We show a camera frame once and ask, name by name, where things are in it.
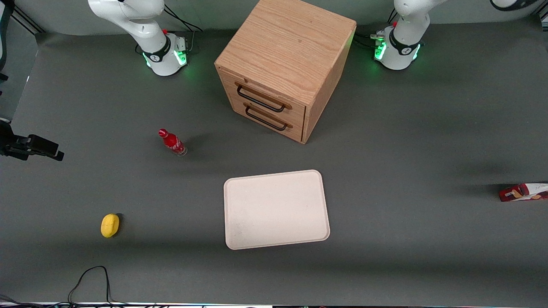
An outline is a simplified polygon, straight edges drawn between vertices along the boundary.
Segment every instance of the red bottle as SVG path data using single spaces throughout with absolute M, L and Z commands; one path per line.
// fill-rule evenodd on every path
M 158 131 L 158 135 L 163 138 L 165 146 L 170 148 L 177 156 L 186 154 L 187 148 L 177 136 L 163 128 Z

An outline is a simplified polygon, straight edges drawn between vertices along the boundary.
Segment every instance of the plastic tray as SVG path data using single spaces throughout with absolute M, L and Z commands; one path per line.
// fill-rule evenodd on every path
M 224 190 L 225 239 L 230 249 L 329 237 L 322 175 L 316 170 L 233 178 Z

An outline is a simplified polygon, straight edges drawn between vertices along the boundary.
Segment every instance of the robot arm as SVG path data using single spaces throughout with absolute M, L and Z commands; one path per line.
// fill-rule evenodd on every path
M 430 25 L 428 12 L 447 0 L 394 0 L 400 15 L 396 26 L 371 35 L 378 40 L 374 59 L 391 70 L 403 70 L 416 59 L 420 40 Z M 521 9 L 538 0 L 490 0 L 499 10 Z
M 186 65 L 184 38 L 162 31 L 153 19 L 164 11 L 164 0 L 88 0 L 98 17 L 126 30 L 141 46 L 147 65 L 160 76 L 169 76 Z

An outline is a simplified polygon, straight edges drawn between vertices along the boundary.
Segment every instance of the drawer handle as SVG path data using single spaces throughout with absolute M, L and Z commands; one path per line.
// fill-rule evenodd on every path
M 283 131 L 283 130 L 285 130 L 285 129 L 287 128 L 287 124 L 285 124 L 285 123 L 284 123 L 283 127 L 278 127 L 278 126 L 276 126 L 276 125 L 274 125 L 274 124 L 271 124 L 271 123 L 269 123 L 269 122 L 267 122 L 267 121 L 265 121 L 265 120 L 259 118 L 259 117 L 256 116 L 256 115 L 252 115 L 251 113 L 249 113 L 249 109 L 250 109 L 250 107 L 249 107 L 249 106 L 246 106 L 246 115 L 250 116 L 251 118 L 254 118 L 255 120 L 257 120 L 257 121 L 259 121 L 259 122 L 261 122 L 261 123 L 264 123 L 264 124 L 266 124 L 266 125 L 272 127 L 272 128 L 275 129 L 275 130 L 279 130 L 280 132 Z
M 282 112 L 282 111 L 284 110 L 284 108 L 286 107 L 285 105 L 282 105 L 281 108 L 274 108 L 274 107 L 271 107 L 271 106 L 269 106 L 269 105 L 263 103 L 263 102 L 260 101 L 260 100 L 256 100 L 256 99 L 252 98 L 252 97 L 249 96 L 249 95 L 243 94 L 243 93 L 241 92 L 241 90 L 242 90 L 242 86 L 239 85 L 239 86 L 238 86 L 238 90 L 236 91 L 236 92 L 238 92 L 238 95 L 239 95 L 239 96 L 241 96 L 241 97 L 243 97 L 243 98 L 245 98 L 245 99 L 248 99 L 248 100 L 250 100 L 250 101 L 252 101 L 252 102 L 254 102 L 254 103 L 256 103 L 256 104 L 259 104 L 259 105 L 263 106 L 264 108 L 267 108 L 267 109 L 272 110 L 272 111 L 274 111 L 274 112 Z

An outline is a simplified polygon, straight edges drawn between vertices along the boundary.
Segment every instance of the black clamp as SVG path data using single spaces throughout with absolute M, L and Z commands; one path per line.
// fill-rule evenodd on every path
M 152 62 L 161 62 L 164 56 L 168 54 L 170 49 L 171 49 L 171 39 L 165 36 L 165 45 L 164 47 L 162 47 L 162 49 L 158 50 L 155 53 L 148 53 L 143 51 L 143 54 L 147 58 L 149 58 Z
M 405 45 L 403 43 L 398 42 L 398 40 L 396 40 L 396 37 L 394 36 L 394 29 L 390 31 L 389 41 L 390 41 L 390 44 L 392 44 L 392 46 L 398 50 L 400 55 L 410 54 L 420 44 L 420 42 L 417 42 L 413 45 Z

